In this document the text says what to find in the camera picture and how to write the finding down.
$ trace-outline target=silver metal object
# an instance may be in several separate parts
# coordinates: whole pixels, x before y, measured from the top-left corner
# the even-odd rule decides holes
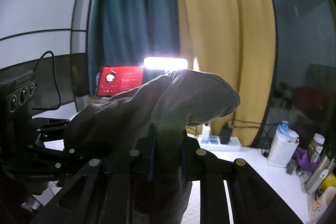
[[[207,153],[207,151],[203,148],[197,149],[196,154],[200,156],[204,156]]]
[[[335,167],[335,159],[330,160],[324,152],[314,172],[310,175],[309,179],[304,184],[306,192],[308,194],[313,194],[317,190],[318,186],[322,183],[322,181],[328,175],[330,175]]]
[[[137,155],[140,154],[140,151],[137,150],[137,149],[132,149],[132,150],[129,152],[129,154],[130,154],[130,156],[135,157],[135,156],[137,156]]]
[[[239,166],[244,166],[246,161],[244,159],[236,159],[236,164]]]
[[[98,159],[92,159],[92,160],[89,161],[89,164],[92,167],[97,166],[99,163],[100,163],[100,160],[98,160]]]

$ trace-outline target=power strip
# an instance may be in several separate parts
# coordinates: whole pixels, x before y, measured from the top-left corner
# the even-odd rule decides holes
[[[199,146],[209,151],[239,151],[241,143],[238,137],[230,137],[228,144],[221,144],[219,136],[210,136],[208,142],[203,142],[202,138],[198,138]]]

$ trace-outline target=yellow object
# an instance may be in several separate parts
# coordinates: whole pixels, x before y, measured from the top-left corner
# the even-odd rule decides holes
[[[272,0],[178,0],[178,7],[182,57],[189,64],[196,58],[200,71],[218,74],[239,92],[237,119],[261,122],[275,57]],[[212,134],[229,118],[212,121]],[[257,131],[236,128],[233,135],[248,146]]]
[[[328,189],[328,187],[331,187],[331,186],[336,187],[336,177],[335,177],[335,175],[333,173],[331,173],[329,176],[327,176],[325,178],[324,181],[322,181],[320,186],[321,186],[321,188],[324,192]]]

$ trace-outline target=teal curtain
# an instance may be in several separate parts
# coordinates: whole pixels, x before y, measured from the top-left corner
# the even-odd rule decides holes
[[[96,0],[88,37],[90,95],[102,65],[179,55],[177,0]]]

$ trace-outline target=purple cloth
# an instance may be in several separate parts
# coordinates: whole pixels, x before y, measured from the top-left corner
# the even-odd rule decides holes
[[[308,151],[302,149],[301,147],[296,148],[292,159],[296,160],[297,164],[301,167],[301,169],[309,172],[313,172],[320,161],[320,157],[318,157],[316,163],[312,164],[309,161]]]

